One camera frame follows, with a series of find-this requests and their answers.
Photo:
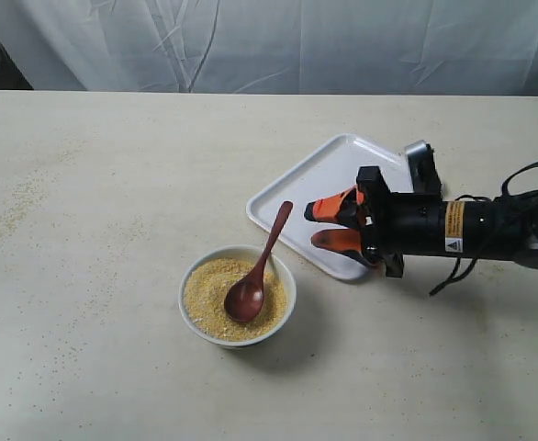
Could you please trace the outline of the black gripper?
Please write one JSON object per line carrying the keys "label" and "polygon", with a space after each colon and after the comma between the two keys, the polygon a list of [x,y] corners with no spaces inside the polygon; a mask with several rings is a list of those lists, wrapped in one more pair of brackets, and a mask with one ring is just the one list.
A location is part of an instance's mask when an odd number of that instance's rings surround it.
{"label": "black gripper", "polygon": [[371,223],[362,230],[329,229],[313,234],[311,244],[319,249],[341,254],[362,266],[368,257],[384,263],[387,277],[400,278],[404,272],[403,256],[445,256],[444,212],[442,195],[393,192],[380,168],[362,166],[357,186],[328,198],[307,204],[307,221],[363,228],[365,214]]}

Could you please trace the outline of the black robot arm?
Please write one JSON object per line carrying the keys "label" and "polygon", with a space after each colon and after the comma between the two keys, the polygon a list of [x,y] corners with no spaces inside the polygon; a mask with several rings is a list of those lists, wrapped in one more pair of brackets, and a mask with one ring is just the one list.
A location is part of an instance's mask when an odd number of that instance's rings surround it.
{"label": "black robot arm", "polygon": [[360,168],[353,187],[307,204],[307,221],[329,223],[313,246],[402,277],[406,255],[514,262],[538,269],[538,189],[495,198],[445,200],[438,177],[424,191],[389,189],[376,166]]}

